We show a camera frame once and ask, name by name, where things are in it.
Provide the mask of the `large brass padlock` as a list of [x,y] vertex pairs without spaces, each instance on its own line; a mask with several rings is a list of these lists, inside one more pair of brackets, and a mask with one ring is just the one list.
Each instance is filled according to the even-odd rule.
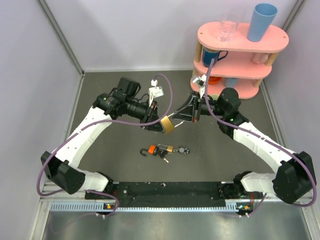
[[166,115],[165,117],[163,117],[161,120],[160,120],[160,124],[163,128],[163,132],[165,135],[171,133],[175,128],[177,128],[178,126],[182,125],[184,123],[183,120],[180,121],[180,123],[174,125],[172,123],[172,119],[171,119],[171,116],[173,116],[174,114],[171,113],[170,115]]

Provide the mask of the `orange black hook lock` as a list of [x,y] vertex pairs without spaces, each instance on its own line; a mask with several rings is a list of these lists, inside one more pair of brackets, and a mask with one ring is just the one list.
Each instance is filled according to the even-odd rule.
[[153,156],[157,156],[160,153],[162,153],[164,151],[163,148],[161,148],[159,145],[151,145],[148,149],[146,148],[142,148],[140,150],[140,154],[144,157],[147,156],[147,154],[153,155]]

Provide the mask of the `small padlock keys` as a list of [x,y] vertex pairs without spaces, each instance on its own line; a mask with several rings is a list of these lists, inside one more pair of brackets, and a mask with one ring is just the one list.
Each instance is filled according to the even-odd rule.
[[166,155],[167,155],[168,153],[167,152],[161,152],[161,153],[159,153],[158,155],[159,155],[159,157],[162,159],[162,160],[164,160],[166,163],[169,163],[169,161],[167,160],[167,158],[166,158]]

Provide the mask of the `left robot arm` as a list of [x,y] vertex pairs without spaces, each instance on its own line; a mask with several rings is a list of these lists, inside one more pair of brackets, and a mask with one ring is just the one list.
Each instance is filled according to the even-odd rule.
[[117,118],[128,115],[139,120],[142,129],[164,133],[158,116],[156,98],[163,96],[163,89],[156,79],[151,80],[148,100],[136,98],[141,90],[139,82],[122,77],[110,93],[100,94],[90,107],[80,125],[66,140],[66,144],[53,153],[44,152],[41,163],[46,177],[63,191],[72,195],[79,190],[96,191],[102,198],[109,198],[114,191],[110,179],[99,172],[79,169],[80,162],[98,136]]

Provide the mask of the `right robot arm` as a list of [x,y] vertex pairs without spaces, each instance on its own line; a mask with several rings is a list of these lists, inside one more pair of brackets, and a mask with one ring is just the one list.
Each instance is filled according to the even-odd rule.
[[247,147],[272,169],[272,173],[245,171],[233,180],[233,192],[245,198],[251,192],[273,194],[293,204],[316,188],[311,156],[289,150],[260,132],[239,112],[241,101],[234,88],[225,88],[214,100],[190,93],[187,101],[170,118],[196,123],[200,116],[217,116],[219,129],[232,140]]

